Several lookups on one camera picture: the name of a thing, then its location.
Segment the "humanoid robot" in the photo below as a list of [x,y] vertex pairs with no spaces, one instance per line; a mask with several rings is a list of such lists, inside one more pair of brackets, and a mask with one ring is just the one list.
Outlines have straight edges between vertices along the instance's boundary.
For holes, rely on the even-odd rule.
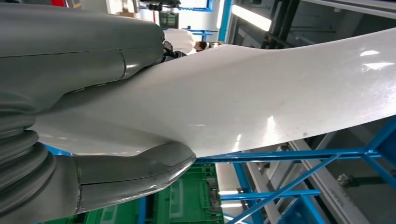
[[[183,57],[154,23],[68,8],[2,3],[0,30],[0,223],[137,199],[196,156],[396,112],[395,29]],[[43,143],[75,155],[53,156]]]

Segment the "blue metal frame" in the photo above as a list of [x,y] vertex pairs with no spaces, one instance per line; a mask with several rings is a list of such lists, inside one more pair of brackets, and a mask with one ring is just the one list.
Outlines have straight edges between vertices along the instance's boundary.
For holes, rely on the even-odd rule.
[[255,202],[255,204],[249,204],[249,208],[243,213],[236,216],[233,220],[229,221],[228,224],[238,223],[250,215],[256,214],[262,207],[276,198],[281,197],[296,197],[298,198],[294,204],[289,206],[292,208],[296,206],[297,202],[304,204],[304,206],[310,211],[310,214],[315,219],[316,223],[324,224],[324,220],[320,216],[319,212],[315,209],[309,196],[317,195],[320,193],[319,190],[308,190],[308,191],[290,191],[293,187],[301,183],[303,180],[308,178],[314,172],[318,171],[322,167],[328,165],[335,159],[364,159],[370,166],[372,166],[379,175],[386,180],[392,187],[396,189],[396,178],[389,173],[387,169],[381,166],[375,158],[384,157],[393,166],[396,165],[396,150],[394,145],[396,144],[396,117],[386,124],[381,131],[373,138],[373,140],[364,148],[352,148],[352,149],[334,149],[334,150],[309,150],[309,151],[283,151],[283,152],[263,152],[263,153],[230,153],[226,155],[216,155],[210,157],[203,157],[197,159],[197,164],[207,163],[230,163],[232,162],[238,179],[240,180],[241,187],[250,187],[245,173],[242,169],[242,162],[269,162],[269,161],[299,161],[299,160],[323,160],[320,164],[308,170],[297,179],[293,180],[286,186],[280,188],[275,192],[265,193],[254,193],[252,190],[245,194],[236,195],[221,195],[222,201],[235,201],[235,200],[246,200],[247,202]]
[[[240,187],[243,189],[244,192],[247,192],[249,194],[254,193],[252,187],[250,186],[249,180],[245,175],[245,171],[243,170],[242,164],[234,163],[233,165],[236,175],[238,177]],[[249,200],[246,203],[248,207],[253,207],[256,205],[256,201],[252,201],[252,200]],[[264,219],[262,218],[262,214],[260,211],[252,213],[252,219],[253,219],[253,223],[264,223]]]
[[[241,201],[241,200],[257,200],[269,197],[272,193],[248,193],[248,194],[234,194],[234,195],[221,195],[222,201]],[[283,197],[298,197],[298,196],[315,196],[319,195],[320,190],[294,190],[282,193],[278,198]]]
[[316,165],[315,167],[313,167],[312,169],[308,170],[307,172],[303,173],[301,176],[299,176],[297,179],[291,181],[290,183],[286,184],[286,186],[280,188],[279,190],[273,192],[270,196],[268,196],[267,198],[265,198],[264,200],[260,201],[259,203],[257,203],[256,205],[252,206],[251,208],[247,209],[246,211],[244,211],[243,213],[239,214],[237,217],[235,217],[233,220],[229,221],[228,224],[236,224],[242,220],[244,220],[245,218],[249,217],[250,215],[252,215],[254,212],[260,210],[262,207],[264,207],[265,205],[267,205],[269,202],[275,200],[276,198],[278,198],[282,193],[292,189],[293,187],[295,187],[296,185],[298,185],[299,183],[301,183],[302,181],[304,181],[306,178],[308,178],[309,176],[311,176],[313,173],[315,173],[316,171],[318,171],[319,169],[327,166],[328,164],[330,164],[331,162],[333,162],[334,160],[336,160],[339,157],[339,154],[333,155],[332,157],[324,160],[323,162],[321,162],[320,164]]
[[[235,218],[234,216],[232,216],[232,215],[230,215],[230,214],[227,214],[227,213],[224,213],[224,214],[223,214],[223,216],[224,216],[224,217],[226,217],[226,216],[227,216],[227,217],[230,217],[230,218]],[[249,222],[249,221],[246,221],[246,220],[245,220],[245,221],[243,221],[243,223],[244,223],[244,224],[254,224],[254,223],[251,223],[251,222]]]
[[145,224],[146,222],[146,197],[139,199],[139,213],[137,218],[137,224]]
[[325,224],[325,221],[319,214],[318,210],[313,205],[312,201],[308,196],[301,195],[300,198],[301,202],[305,205],[308,211],[311,212],[312,216],[315,218],[317,224]]
[[327,149],[327,150],[303,150],[303,151],[280,151],[260,153],[229,153],[198,158],[196,164],[206,163],[241,163],[241,162],[270,162],[270,161],[300,161],[300,160],[324,160],[339,154],[338,159],[358,159],[363,155],[381,157],[377,152],[368,153],[365,148],[352,149]]
[[227,35],[227,28],[230,21],[230,14],[231,14],[231,6],[233,0],[225,0],[224,1],[224,8],[223,8],[223,15],[221,20],[221,26],[219,30],[219,41],[226,41]]
[[386,180],[394,189],[396,189],[396,178],[392,174],[390,174],[387,169],[385,169],[383,166],[380,165],[380,163],[367,155],[363,155],[362,158],[366,161],[366,163],[374,168],[384,180]]
[[204,29],[185,29],[185,30],[192,32],[193,35],[201,35],[202,41],[206,41],[207,36],[212,36],[213,33],[216,32],[216,31],[204,30]]

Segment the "blue steel beam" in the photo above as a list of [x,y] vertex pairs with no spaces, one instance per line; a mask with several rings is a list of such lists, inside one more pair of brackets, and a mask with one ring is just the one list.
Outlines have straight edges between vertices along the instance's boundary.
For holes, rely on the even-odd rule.
[[[224,216],[224,218],[226,218],[226,219],[233,219],[234,218],[234,216],[232,216],[232,215],[230,215],[230,214],[227,214],[227,213],[224,213],[223,214],[223,216]],[[243,221],[243,222],[241,222],[240,224],[254,224],[254,223],[251,223],[251,222],[249,222],[249,221]]]
[[231,20],[231,7],[233,4],[233,0],[225,0],[224,1],[224,9],[223,9],[223,15],[221,19],[221,26],[219,29],[219,41],[226,41],[226,36],[227,36],[227,28],[228,24]]
[[[198,158],[196,164],[206,163],[240,163],[240,162],[271,162],[271,161],[300,161],[300,160],[325,160],[331,156],[339,154],[338,159],[359,159],[367,154],[365,148],[351,149],[326,149],[326,150],[303,150],[303,151],[281,151],[281,152],[260,152],[260,153],[229,153]],[[370,157],[380,157],[381,155],[372,152],[367,154]]]
[[285,211],[282,213],[282,215],[279,217],[279,220],[276,224],[285,224],[284,219],[289,215],[289,213],[294,212],[294,208],[298,204],[298,198],[294,199],[289,206],[285,209]]
[[146,222],[146,197],[139,199],[139,213],[137,218],[137,224],[145,224]]
[[310,211],[312,216],[315,218],[317,224],[325,224],[325,221],[323,220],[322,216],[319,214],[318,210],[315,208],[315,206],[313,205],[312,201],[308,196],[302,195],[300,197],[300,200],[305,205],[305,207]]
[[396,130],[396,116],[394,116],[369,142],[366,146],[366,150],[369,152],[375,151],[375,149],[384,142]]
[[[238,177],[238,181],[240,184],[240,187],[243,189],[244,192],[253,193],[253,189],[250,186],[249,180],[246,177],[245,171],[243,170],[243,166],[240,163],[234,163],[234,168],[235,168],[235,172],[236,175]],[[247,205],[250,207],[253,207],[254,205],[256,205],[255,201],[246,201]],[[253,223],[263,223],[264,219],[262,218],[262,214],[260,211],[254,212],[252,213],[252,219],[253,219]]]
[[[272,192],[266,192],[266,193],[250,193],[250,194],[234,194],[234,195],[221,195],[220,199],[222,201],[241,201],[241,200],[257,200],[257,199],[263,199],[268,196],[270,196]],[[284,192],[279,196],[279,198],[282,197],[299,197],[302,195],[306,196],[315,196],[319,195],[320,190],[294,190],[294,191],[287,191]]]
[[284,186],[284,187],[280,188],[279,190],[275,191],[274,193],[272,193],[269,197],[265,198],[264,200],[262,200],[261,202],[257,203],[253,207],[251,207],[251,208],[247,209],[246,211],[244,211],[243,213],[239,214],[237,217],[235,217],[233,220],[229,221],[227,224],[236,224],[236,223],[244,220],[245,218],[249,217],[251,214],[253,214],[254,212],[260,210],[262,207],[267,205],[269,202],[271,202],[274,199],[278,198],[284,192],[292,189],[293,187],[295,187],[296,185],[298,185],[299,183],[301,183],[302,181],[307,179],[309,176],[311,176],[313,173],[315,173],[319,169],[327,166],[329,163],[331,163],[334,160],[336,160],[338,157],[339,157],[339,155],[333,155],[332,157],[324,160],[323,162],[321,162],[320,164],[316,165],[312,169],[310,169],[307,172],[303,173],[297,179],[295,179],[292,182],[288,183],[286,186]]
[[386,180],[394,189],[396,189],[396,178],[390,174],[390,172],[385,169],[381,164],[375,161],[373,158],[367,155],[363,155],[364,161],[368,163],[373,169],[377,171],[377,173]]

